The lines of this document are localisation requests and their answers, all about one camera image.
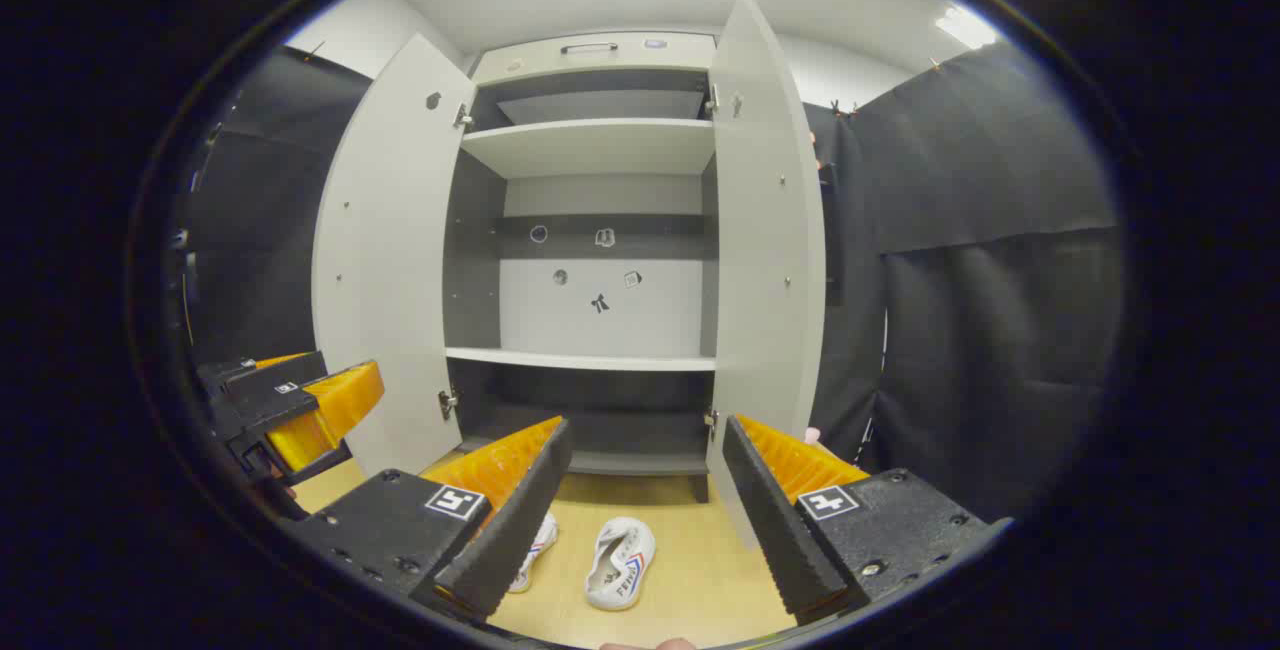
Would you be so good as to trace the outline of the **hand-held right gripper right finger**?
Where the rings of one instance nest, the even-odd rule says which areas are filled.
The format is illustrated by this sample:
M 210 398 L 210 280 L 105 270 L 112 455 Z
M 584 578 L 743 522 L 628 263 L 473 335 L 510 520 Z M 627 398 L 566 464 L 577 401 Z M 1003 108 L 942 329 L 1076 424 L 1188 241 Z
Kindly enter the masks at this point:
M 983 554 L 1011 521 L 983 521 L 919 473 L 881 473 L 748 418 L 722 457 L 783 606 L 799 624 L 895 601 Z

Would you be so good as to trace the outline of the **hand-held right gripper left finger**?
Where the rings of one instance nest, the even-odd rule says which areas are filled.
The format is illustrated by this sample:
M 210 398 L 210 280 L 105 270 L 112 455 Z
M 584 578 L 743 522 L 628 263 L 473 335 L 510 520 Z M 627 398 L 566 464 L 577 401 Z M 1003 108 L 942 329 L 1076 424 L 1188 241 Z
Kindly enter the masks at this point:
M 544 418 L 425 476 L 375 473 L 291 531 L 370 587 L 484 622 L 529 557 L 572 456 L 567 418 Z

